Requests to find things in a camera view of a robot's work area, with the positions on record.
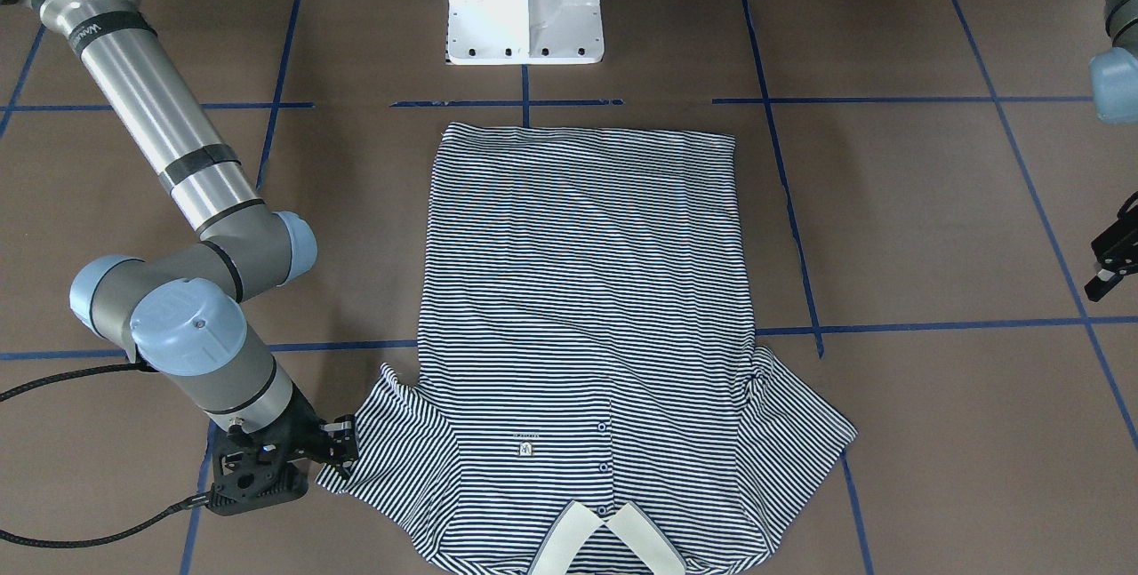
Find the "brown floor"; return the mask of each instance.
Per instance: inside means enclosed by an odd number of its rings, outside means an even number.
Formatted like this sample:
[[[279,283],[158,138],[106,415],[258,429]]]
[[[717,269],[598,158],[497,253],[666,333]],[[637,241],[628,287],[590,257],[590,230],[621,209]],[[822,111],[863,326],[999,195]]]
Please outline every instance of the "brown floor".
[[[733,133],[757,328],[861,430],[757,572],[1138,572],[1123,405],[1138,404],[1138,282],[1081,297],[1090,239],[1138,188],[1138,126],[1100,124],[1088,101],[1102,0],[749,0],[769,112],[741,0],[602,3],[602,64],[527,75],[445,66],[445,0],[299,0],[295,30],[294,0],[145,0],[199,99],[222,105],[211,117],[250,178],[269,135],[263,192],[320,239],[311,273],[246,309],[321,413],[354,410],[380,362],[414,377],[448,122]],[[36,30],[0,10],[0,104],[105,104],[64,41]],[[68,310],[83,264],[192,240],[97,106],[3,112],[0,208],[3,388],[113,361]],[[200,479],[206,418],[162,377],[90,378],[2,411],[6,529],[109,534]],[[105,548],[0,544],[0,572],[437,570],[379,514],[313,487]]]

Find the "shirt sleeve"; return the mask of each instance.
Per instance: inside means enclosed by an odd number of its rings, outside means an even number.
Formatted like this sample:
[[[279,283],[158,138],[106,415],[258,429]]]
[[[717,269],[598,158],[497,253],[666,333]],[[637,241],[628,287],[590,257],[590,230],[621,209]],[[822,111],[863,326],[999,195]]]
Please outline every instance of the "shirt sleeve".
[[[386,364],[356,416],[360,460],[348,479],[324,467],[318,485],[368,502],[406,531],[415,550],[430,559],[453,517],[461,478],[450,424]]]
[[[756,348],[752,368],[739,421],[737,479],[743,509],[773,551],[857,430],[769,348]]]

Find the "black bracket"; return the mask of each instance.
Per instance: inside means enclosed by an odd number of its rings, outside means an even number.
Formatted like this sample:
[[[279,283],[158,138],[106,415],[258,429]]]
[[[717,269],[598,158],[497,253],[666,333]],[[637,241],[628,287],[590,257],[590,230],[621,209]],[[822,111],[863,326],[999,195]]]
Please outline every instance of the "black bracket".
[[[1122,278],[1138,271],[1138,192],[1119,210],[1119,219],[1090,243],[1099,271],[1083,290],[1087,298],[1098,302]]]
[[[355,416],[327,424],[294,389],[272,425],[254,433],[245,433],[240,422],[214,430],[214,484],[207,506],[229,516],[290,502],[308,491],[305,475],[292,463],[296,460],[327,463],[346,478],[358,458]]]

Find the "small label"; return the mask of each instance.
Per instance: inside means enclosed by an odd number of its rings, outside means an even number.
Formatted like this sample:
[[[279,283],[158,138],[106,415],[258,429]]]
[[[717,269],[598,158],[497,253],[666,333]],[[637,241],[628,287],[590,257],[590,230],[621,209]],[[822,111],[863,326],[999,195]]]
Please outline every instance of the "small label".
[[[90,26],[84,26],[81,32],[75,35],[75,39],[82,40],[83,38],[90,35],[90,33],[98,33],[99,31],[102,31],[102,26],[91,24]]]

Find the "light blue joint cap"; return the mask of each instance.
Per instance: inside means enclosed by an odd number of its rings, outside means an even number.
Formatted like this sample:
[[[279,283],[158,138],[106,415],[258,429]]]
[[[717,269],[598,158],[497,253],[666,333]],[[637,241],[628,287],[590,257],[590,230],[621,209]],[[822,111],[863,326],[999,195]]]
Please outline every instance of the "light blue joint cap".
[[[308,222],[302,220],[300,215],[296,213],[281,211],[274,215],[284,222],[284,228],[288,229],[289,246],[292,247],[292,263],[288,269],[288,278],[281,282],[281,286],[284,286],[311,271],[316,263],[316,236],[312,232]]]
[[[86,325],[86,328],[91,329],[91,332],[99,337],[102,337],[102,335],[96,330],[94,318],[91,315],[91,302],[94,299],[94,290],[99,288],[99,282],[102,281],[102,278],[107,277],[110,269],[123,262],[141,262],[141,260],[138,257],[127,257],[126,255],[99,257],[94,262],[83,266],[83,270],[72,281],[69,296],[72,312],[75,313],[79,321]]]
[[[131,314],[131,336],[151,367],[192,377],[237,356],[248,325],[231,296],[204,279],[175,279],[150,291]]]
[[[1138,59],[1129,50],[1114,47],[1091,58],[1090,85],[1099,120],[1138,122]]]

